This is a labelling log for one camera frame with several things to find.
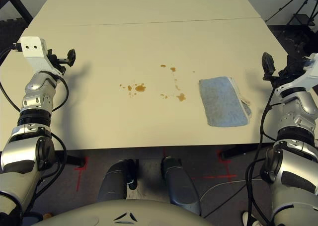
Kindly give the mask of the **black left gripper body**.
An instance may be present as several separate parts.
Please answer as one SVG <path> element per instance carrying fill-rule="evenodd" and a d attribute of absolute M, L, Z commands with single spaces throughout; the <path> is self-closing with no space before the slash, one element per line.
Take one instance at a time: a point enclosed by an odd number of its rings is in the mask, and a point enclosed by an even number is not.
<path fill-rule="evenodd" d="M 52 64 L 52 66 L 57 69 L 60 73 L 64 74 L 66 72 L 66 67 L 62 66 L 62 64 L 68 64 L 69 58 L 59 59 L 55 54 L 52 53 L 52 49 L 48 50 L 47 54 L 48 60 Z"/>

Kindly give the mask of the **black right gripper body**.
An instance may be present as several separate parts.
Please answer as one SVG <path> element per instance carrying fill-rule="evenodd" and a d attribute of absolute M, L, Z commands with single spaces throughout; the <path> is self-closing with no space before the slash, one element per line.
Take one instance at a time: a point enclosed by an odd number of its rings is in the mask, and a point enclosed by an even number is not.
<path fill-rule="evenodd" d="M 287 65 L 278 72 L 278 76 L 272 75 L 270 78 L 263 78 L 263 80 L 270 81 L 273 88 L 290 83 L 305 73 L 303 70 L 304 62 L 304 58 L 296 60 L 288 55 Z"/>

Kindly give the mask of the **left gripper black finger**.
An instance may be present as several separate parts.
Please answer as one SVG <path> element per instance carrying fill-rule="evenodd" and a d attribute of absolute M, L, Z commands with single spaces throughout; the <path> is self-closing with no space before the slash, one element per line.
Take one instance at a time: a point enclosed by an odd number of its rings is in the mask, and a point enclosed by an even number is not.
<path fill-rule="evenodd" d="M 69 67 L 72 67 L 75 63 L 75 60 L 76 60 L 76 52 L 75 52 L 75 49 L 71 49 L 68 51 L 68 54 L 67 54 L 67 65 L 69 65 Z"/>

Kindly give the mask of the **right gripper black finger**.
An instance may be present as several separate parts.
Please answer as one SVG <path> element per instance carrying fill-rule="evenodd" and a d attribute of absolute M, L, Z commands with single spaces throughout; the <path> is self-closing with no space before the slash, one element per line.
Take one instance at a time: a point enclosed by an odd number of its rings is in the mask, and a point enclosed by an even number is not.
<path fill-rule="evenodd" d="M 262 55 L 262 67 L 264 71 L 263 78 L 270 78 L 275 72 L 273 57 L 267 52 Z"/>

